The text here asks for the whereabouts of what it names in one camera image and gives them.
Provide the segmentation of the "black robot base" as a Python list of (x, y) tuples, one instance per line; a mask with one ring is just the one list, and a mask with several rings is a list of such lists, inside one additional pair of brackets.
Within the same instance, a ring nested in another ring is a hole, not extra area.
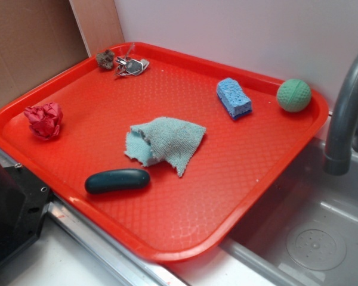
[(29, 169), (0, 164), (0, 268), (39, 239), (50, 199)]

